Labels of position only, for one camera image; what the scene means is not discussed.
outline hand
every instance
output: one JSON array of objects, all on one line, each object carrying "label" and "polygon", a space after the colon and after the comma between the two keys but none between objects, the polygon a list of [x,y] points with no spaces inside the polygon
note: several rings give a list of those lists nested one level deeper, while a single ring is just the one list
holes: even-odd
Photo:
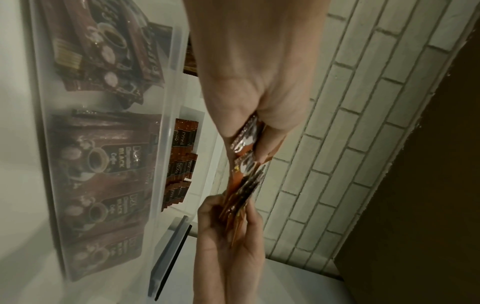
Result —
[{"label": "hand", "polygon": [[231,247],[231,235],[218,221],[222,202],[222,195],[209,196],[198,209],[193,302],[254,303],[265,262],[262,216],[251,200],[247,223]]},{"label": "hand", "polygon": [[263,162],[304,118],[330,0],[183,0],[206,107],[228,145],[257,111]]}]

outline wooden door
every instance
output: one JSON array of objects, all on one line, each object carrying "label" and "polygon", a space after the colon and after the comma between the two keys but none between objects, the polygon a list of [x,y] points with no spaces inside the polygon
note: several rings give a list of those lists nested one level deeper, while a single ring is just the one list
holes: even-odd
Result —
[{"label": "wooden door", "polygon": [[335,263],[358,304],[480,303],[480,27]]}]

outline transparent drawer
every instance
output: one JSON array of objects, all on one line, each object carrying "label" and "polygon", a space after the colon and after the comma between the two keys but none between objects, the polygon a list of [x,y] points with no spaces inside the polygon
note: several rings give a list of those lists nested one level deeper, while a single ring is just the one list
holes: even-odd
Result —
[{"label": "transparent drawer", "polygon": [[183,7],[167,0],[30,5],[63,301],[144,302],[155,245],[176,217],[192,215],[163,208],[185,98]]}]

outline wall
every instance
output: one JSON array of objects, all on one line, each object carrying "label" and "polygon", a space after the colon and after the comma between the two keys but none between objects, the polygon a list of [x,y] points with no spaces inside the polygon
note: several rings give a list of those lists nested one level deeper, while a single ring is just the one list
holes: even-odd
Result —
[{"label": "wall", "polygon": [[[338,274],[331,258],[462,46],[478,3],[332,0],[308,119],[287,137],[256,200],[267,256]],[[225,165],[213,192],[226,187]]]}]

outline plastic storage container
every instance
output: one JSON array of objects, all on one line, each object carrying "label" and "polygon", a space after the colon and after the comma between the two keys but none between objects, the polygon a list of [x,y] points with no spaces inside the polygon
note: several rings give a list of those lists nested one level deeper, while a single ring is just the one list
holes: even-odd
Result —
[{"label": "plastic storage container", "polygon": [[[142,85],[146,79],[154,85],[146,85],[143,104],[133,103],[128,112],[149,116],[128,115],[123,109],[125,103],[130,102],[128,98],[119,100],[119,94],[105,92],[104,87],[96,91],[78,90],[84,84],[64,82],[59,76],[68,78],[65,73],[71,72],[62,71],[62,67],[82,64],[78,58],[62,53],[64,42],[53,43],[52,28],[58,26],[59,32],[66,31],[66,24],[55,24],[45,12],[48,9],[58,11],[58,7],[44,5],[65,2],[30,0],[53,194],[51,207],[58,228],[59,255],[63,260],[62,302],[145,302],[151,270],[158,259],[155,245],[173,219],[183,215],[191,219],[193,215],[175,208],[162,212],[175,118],[180,116],[185,98],[182,71],[189,33],[187,19],[181,2],[135,0],[150,22],[171,28],[171,37],[155,39],[161,64],[160,76],[155,75],[160,81],[145,72],[148,60],[138,64],[140,72],[136,77],[141,75]],[[116,7],[123,0],[68,2],[71,4],[67,8],[69,16],[77,15],[74,18],[81,19],[77,22],[83,22],[87,29],[82,32],[85,37],[96,39],[87,53],[103,56],[106,71],[128,68],[135,58],[132,54],[139,57],[138,46],[132,40],[141,38],[121,37],[144,35],[135,34],[135,28],[129,28],[134,22],[142,25],[142,19],[125,18],[129,24],[119,26],[123,32],[112,26],[115,20],[111,14],[126,14],[124,8]],[[92,16],[96,14],[94,30],[85,25],[85,7],[89,6],[99,7],[96,12],[90,11]],[[110,48],[102,48],[104,42]],[[62,60],[68,63],[59,68],[59,62],[64,64]],[[120,77],[102,76],[107,84],[118,85],[129,73]],[[195,116],[188,109],[182,111],[187,116]],[[190,204],[199,203],[200,198]]]}]

